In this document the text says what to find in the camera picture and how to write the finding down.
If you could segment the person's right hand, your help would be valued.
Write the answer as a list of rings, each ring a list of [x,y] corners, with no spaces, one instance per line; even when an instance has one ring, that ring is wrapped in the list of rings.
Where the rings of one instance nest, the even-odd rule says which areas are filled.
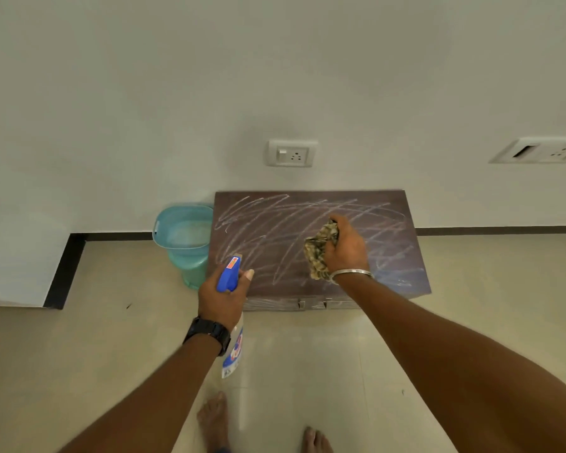
[[[368,253],[361,235],[345,216],[332,214],[330,218],[335,220],[339,227],[339,241],[336,245],[339,269],[356,268],[370,271]]]

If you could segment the person's left hand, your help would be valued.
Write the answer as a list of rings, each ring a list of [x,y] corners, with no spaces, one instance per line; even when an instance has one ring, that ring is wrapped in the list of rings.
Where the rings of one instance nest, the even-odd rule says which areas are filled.
[[[198,316],[224,325],[231,333],[239,323],[247,295],[233,291],[219,292],[217,285],[225,266],[220,265],[198,290]]]

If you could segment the patterned cleaning cloth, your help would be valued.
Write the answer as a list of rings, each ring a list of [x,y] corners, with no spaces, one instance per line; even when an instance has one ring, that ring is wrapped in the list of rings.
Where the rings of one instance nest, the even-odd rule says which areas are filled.
[[[339,241],[339,227],[330,219],[313,237],[305,239],[303,253],[308,261],[309,275],[313,280],[331,282],[331,274],[325,263],[325,250],[328,242],[336,246]]]

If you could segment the person's left forearm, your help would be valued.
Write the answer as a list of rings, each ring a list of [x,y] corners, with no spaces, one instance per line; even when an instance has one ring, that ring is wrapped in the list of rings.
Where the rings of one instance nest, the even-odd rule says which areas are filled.
[[[59,453],[172,453],[220,351],[211,336],[191,337]]]

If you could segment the person's right forearm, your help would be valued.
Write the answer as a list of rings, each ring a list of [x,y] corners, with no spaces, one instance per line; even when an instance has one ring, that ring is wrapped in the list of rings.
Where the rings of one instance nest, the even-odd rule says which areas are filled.
[[[566,453],[566,384],[493,339],[364,275],[358,304],[459,453]]]

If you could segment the silver bangle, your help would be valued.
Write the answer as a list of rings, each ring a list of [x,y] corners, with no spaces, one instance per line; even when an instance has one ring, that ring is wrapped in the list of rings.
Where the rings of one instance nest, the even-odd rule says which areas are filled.
[[[352,269],[339,269],[338,271],[332,272],[329,275],[329,281],[333,282],[334,284],[339,284],[336,281],[336,278],[338,278],[342,275],[364,275],[368,278],[374,279],[374,276],[370,271],[367,271],[367,270],[364,270],[364,269],[352,268]]]

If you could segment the black wristwatch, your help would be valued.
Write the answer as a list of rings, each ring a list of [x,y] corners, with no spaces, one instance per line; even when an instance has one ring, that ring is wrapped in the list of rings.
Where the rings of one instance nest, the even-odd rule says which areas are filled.
[[[219,357],[226,354],[231,342],[231,332],[224,325],[216,321],[205,320],[199,316],[192,320],[183,344],[195,335],[207,335],[216,340],[221,346]]]

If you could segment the teal plastic bin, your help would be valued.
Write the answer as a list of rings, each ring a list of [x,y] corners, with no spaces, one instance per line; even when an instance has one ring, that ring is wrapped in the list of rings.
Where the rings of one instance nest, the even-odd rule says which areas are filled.
[[[184,283],[197,290],[206,279],[213,207],[209,204],[176,204],[157,216],[152,237],[166,250]]]

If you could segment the person's left foot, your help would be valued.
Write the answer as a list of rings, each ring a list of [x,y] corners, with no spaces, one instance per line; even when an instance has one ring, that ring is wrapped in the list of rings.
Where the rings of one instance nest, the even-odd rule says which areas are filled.
[[[205,453],[232,453],[229,442],[229,411],[223,391],[209,398],[197,412]]]

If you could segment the person's foot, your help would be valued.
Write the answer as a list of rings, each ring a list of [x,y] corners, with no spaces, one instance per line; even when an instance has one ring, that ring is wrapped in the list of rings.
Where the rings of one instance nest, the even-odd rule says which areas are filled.
[[[197,412],[205,453],[232,453],[229,442],[229,411],[223,391],[209,398]]]
[[[334,451],[321,431],[307,426],[303,432],[301,453],[334,453]]]

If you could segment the person's right foot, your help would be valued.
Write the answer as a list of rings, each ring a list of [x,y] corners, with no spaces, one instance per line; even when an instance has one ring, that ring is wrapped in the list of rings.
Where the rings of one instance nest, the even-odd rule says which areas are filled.
[[[334,453],[334,451],[321,431],[307,426],[303,432],[301,453]]]

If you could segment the white wall socket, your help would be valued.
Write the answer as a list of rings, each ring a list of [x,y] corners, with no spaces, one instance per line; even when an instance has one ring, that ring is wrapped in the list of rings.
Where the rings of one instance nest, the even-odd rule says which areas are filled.
[[[268,167],[310,168],[318,147],[317,140],[271,139],[266,144],[264,162]]]

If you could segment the white switch panel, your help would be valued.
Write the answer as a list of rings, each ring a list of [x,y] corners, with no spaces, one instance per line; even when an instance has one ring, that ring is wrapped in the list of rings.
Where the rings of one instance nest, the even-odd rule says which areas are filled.
[[[520,137],[495,157],[491,164],[566,164],[566,136]]]

